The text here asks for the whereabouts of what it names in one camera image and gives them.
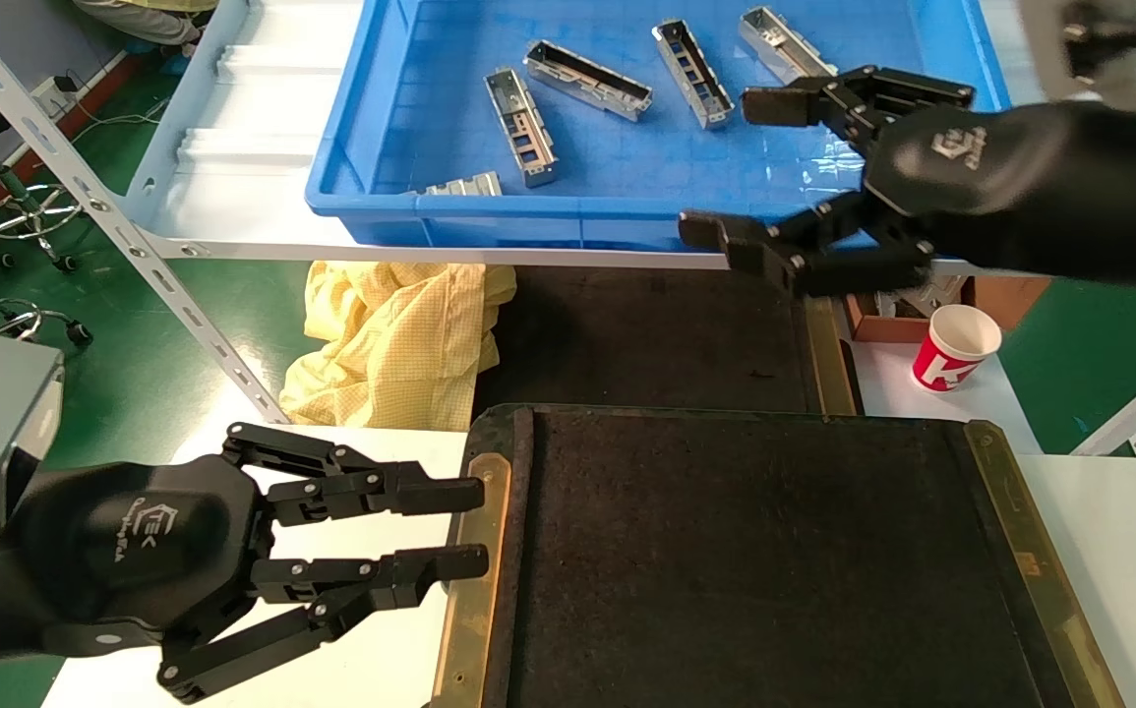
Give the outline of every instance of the black fabric pad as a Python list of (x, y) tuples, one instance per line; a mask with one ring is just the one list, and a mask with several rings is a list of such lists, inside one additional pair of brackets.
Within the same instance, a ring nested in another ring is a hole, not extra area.
[(729, 270), (517, 268), (474, 416), (500, 403), (819, 413), (802, 305)]
[(537, 414), (509, 707), (1066, 703), (958, 423), (760, 418)]

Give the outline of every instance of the white workbench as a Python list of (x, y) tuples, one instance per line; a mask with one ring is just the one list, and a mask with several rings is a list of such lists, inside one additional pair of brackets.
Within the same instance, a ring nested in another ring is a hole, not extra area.
[[(897, 417), (989, 419), (1008, 435), (1044, 525), (1079, 595), (1088, 624), (1128, 708), (1136, 708), (1136, 460), (1038, 455), (997, 361), (976, 372), (974, 385), (934, 395), (908, 381), (907, 345), (855, 344), (866, 411)], [(175, 461), (220, 447), (226, 426), (256, 419), (231, 386), (220, 411), (182, 444)], [(415, 458), (432, 476), (457, 475), (465, 434), (296, 428), (343, 442), (376, 460)], [(265, 489), (282, 478), (253, 473)], [(278, 557), (378, 557), (399, 548), (445, 542), (446, 516), (374, 515), (276, 533)], [(204, 702), (208, 708), (420, 708), (432, 694), (444, 626), (445, 597), (433, 588), (419, 609), (376, 614), (337, 644), (276, 668)], [(239, 627), (281, 609), (259, 605)], [(176, 708), (154, 681), (159, 651), (136, 649), (65, 663), (44, 708)]]

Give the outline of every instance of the black tray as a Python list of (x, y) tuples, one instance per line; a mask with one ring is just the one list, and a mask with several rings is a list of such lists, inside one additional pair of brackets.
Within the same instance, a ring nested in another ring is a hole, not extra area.
[(988, 423), (509, 406), (434, 708), (1117, 707)]

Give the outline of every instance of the person's leg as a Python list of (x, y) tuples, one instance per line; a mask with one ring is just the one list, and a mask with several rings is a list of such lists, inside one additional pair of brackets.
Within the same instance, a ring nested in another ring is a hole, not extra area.
[(123, 3), (122, 0), (74, 0), (74, 5), (99, 22), (153, 44), (179, 45), (200, 39), (200, 31), (191, 24), (191, 19), (177, 18), (170, 13)]

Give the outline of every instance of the paper cup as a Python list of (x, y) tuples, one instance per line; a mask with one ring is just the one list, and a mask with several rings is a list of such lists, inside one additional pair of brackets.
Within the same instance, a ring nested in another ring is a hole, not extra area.
[(935, 310), (921, 342), (912, 375), (922, 389), (945, 393), (1001, 348), (1001, 327), (991, 315), (969, 305), (944, 305)]

